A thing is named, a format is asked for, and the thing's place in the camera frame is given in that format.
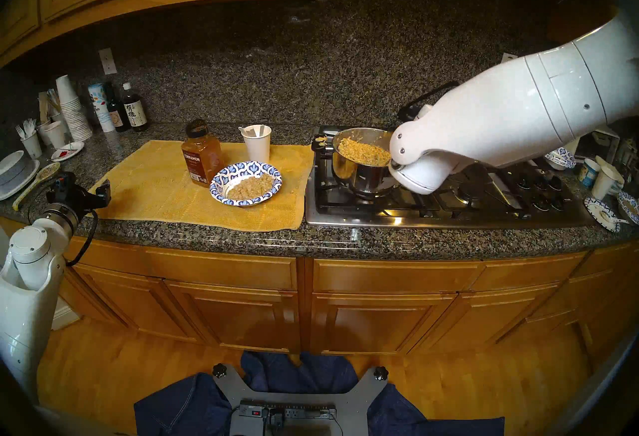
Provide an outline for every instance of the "blue patterned paper bowl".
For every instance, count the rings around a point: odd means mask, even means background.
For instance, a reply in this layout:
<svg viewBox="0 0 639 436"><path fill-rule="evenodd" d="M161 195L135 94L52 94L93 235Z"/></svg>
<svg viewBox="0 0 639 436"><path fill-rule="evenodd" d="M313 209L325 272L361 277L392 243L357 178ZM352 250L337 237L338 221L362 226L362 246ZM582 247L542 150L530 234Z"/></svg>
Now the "blue patterned paper bowl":
<svg viewBox="0 0 639 436"><path fill-rule="evenodd" d="M235 185L243 180L251 177L259 177L262 174L271 175L273 177L273 188L264 195L255 197L255 199L234 200L226 197L226 194ZM221 169L211 181L211 195L217 201L226 205L255 205L270 199L282 187L282 175L277 168L265 162L245 161L236 162L231 166Z"/></svg>

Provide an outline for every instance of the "bottle label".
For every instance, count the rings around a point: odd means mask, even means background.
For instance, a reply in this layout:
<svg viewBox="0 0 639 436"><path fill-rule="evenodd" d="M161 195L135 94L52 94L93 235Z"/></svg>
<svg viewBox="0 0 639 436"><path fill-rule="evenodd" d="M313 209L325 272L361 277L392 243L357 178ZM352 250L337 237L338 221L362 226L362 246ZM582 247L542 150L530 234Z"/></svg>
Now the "bottle label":
<svg viewBox="0 0 639 436"><path fill-rule="evenodd" d="M127 110L127 116L132 127L141 127L146 123L145 111L142 109L140 101L125 104L124 107Z"/></svg>
<svg viewBox="0 0 639 436"><path fill-rule="evenodd" d="M199 154L184 149L182 149L182 154L184 154L184 160L187 162L188 174L191 175L191 179L196 182L208 183Z"/></svg>
<svg viewBox="0 0 639 436"><path fill-rule="evenodd" d="M114 127L121 127L122 125L124 125L117 111L109 111L109 114L111 116L111 121L113 122Z"/></svg>

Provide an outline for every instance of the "soy sauce bottle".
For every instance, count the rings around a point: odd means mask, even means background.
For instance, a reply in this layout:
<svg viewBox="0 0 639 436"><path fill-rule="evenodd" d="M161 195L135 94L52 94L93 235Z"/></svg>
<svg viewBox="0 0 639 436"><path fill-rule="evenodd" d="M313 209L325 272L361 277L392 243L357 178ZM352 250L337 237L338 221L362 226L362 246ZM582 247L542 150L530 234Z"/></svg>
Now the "soy sauce bottle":
<svg viewBox="0 0 639 436"><path fill-rule="evenodd" d="M122 87L125 90L125 96L122 98L122 102L124 103L124 108L127 110L127 116L129 117L129 123L131 123L133 131L141 132L146 130L149 128L149 123L146 120L140 96L131 90L131 84L129 82L124 83Z"/></svg>
<svg viewBox="0 0 639 436"><path fill-rule="evenodd" d="M111 116L113 126L118 132L126 132L131 128L129 123L129 117L127 116L127 110L124 108L124 104L113 92L113 85L111 82L104 83L104 94L107 96L107 111Z"/></svg>

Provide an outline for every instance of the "blue cloth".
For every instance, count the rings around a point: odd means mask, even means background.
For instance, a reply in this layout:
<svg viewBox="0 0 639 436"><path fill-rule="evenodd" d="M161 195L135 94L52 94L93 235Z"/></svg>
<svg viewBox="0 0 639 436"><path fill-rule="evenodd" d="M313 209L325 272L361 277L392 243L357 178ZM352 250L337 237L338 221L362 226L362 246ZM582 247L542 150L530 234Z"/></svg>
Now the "blue cloth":
<svg viewBox="0 0 639 436"><path fill-rule="evenodd" d="M300 355L296 367L284 354L244 352L244 381L271 393L346 393L358 382L344 357ZM210 374L199 373L134 404L139 436L227 436L231 404ZM370 436L503 436L504 418L428 421L388 383L368 410Z"/></svg>

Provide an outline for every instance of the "wooden spoon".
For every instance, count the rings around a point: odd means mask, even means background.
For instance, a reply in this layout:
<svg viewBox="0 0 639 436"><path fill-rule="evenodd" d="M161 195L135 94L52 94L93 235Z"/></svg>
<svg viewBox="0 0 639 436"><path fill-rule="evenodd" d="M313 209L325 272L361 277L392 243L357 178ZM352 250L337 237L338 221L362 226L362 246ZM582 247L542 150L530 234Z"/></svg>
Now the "wooden spoon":
<svg viewBox="0 0 639 436"><path fill-rule="evenodd" d="M13 205L11 206L13 210L18 210L18 208L20 207L20 203L25 197L27 197L27 195L29 195L29 192L31 192L35 187L40 185L42 182L48 180L53 175L55 175L59 169L60 169L60 163L52 162L51 164L48 164L47 166L42 168L40 171L38 171L38 174L36 175L33 182L31 182L31 185L29 185L24 190L24 192L22 192L20 196L15 201L13 201Z"/></svg>

